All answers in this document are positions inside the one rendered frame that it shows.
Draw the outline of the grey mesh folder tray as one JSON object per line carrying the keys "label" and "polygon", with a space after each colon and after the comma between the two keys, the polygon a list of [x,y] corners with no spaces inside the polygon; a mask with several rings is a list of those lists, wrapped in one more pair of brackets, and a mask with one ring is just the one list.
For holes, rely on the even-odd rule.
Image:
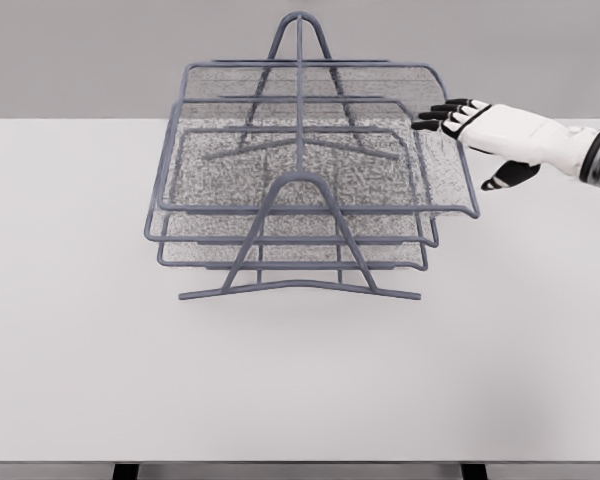
{"label": "grey mesh folder tray", "polygon": [[176,133],[149,232],[169,266],[288,263],[330,269],[365,260],[420,267],[431,218],[411,210],[412,160],[390,135]]}
{"label": "grey mesh folder tray", "polygon": [[148,235],[236,245],[272,195],[268,239],[434,246],[424,160],[399,128],[357,102],[186,101],[169,121]]}
{"label": "grey mesh folder tray", "polygon": [[462,148],[415,130],[446,99],[423,63],[244,60],[184,71],[154,188],[156,205],[196,214],[476,217]]}

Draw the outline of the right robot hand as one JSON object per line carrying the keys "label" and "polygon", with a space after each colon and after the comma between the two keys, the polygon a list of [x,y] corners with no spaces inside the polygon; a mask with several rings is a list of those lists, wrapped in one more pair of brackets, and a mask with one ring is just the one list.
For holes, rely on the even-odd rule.
{"label": "right robot hand", "polygon": [[535,176],[542,164],[564,166],[559,148],[564,127],[503,104],[447,100],[420,113],[411,128],[440,131],[472,150],[503,158],[505,163],[481,185],[483,191],[517,186]]}

